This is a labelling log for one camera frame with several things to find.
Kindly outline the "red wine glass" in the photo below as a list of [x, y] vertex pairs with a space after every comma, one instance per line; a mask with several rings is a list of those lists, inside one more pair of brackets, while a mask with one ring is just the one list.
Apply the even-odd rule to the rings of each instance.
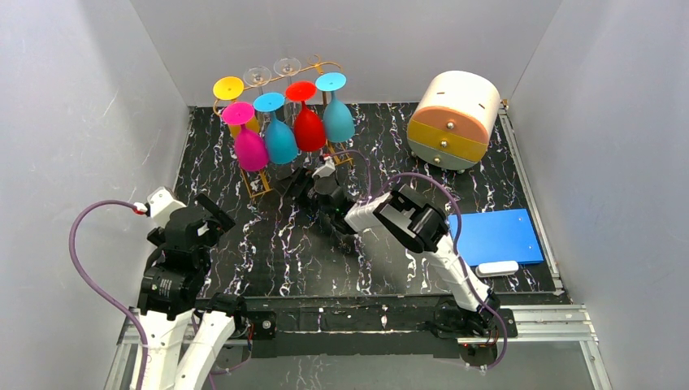
[[307, 80], [295, 82], [285, 91], [290, 101], [301, 104], [293, 130], [297, 147], [304, 152], [320, 151], [327, 141], [322, 120], [306, 105], [306, 101], [311, 99], [316, 92], [315, 84]]

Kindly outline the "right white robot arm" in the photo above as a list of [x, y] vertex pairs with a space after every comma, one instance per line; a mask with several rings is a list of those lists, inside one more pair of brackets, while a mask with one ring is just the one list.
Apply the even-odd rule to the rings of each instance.
[[459, 235], [450, 232], [445, 212], [401, 183], [402, 176], [390, 177], [376, 197], [365, 203], [348, 198], [333, 174], [300, 167], [281, 181], [288, 196], [324, 213], [338, 232], [357, 235], [383, 227], [407, 250], [426, 256], [458, 309], [467, 314], [468, 323], [479, 330], [489, 327], [495, 321], [499, 300], [459, 255]]

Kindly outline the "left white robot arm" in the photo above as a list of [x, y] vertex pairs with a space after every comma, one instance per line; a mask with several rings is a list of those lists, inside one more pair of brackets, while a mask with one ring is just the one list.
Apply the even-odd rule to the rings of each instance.
[[143, 333], [130, 387], [200, 389], [246, 308], [242, 297], [222, 294], [197, 304], [210, 271], [210, 249], [235, 223], [204, 193], [187, 206], [160, 187], [145, 205], [157, 225], [147, 236], [155, 251], [137, 302], [136, 329]]

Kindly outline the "light blue wine glass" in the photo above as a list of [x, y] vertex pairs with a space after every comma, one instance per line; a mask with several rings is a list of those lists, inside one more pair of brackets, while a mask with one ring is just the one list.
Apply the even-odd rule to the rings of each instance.
[[336, 92], [342, 89], [346, 82], [346, 76], [336, 71], [325, 73], [315, 81], [317, 89], [331, 94], [331, 101], [323, 112], [326, 137], [331, 143], [345, 142], [355, 134], [353, 116], [349, 108], [336, 96]]

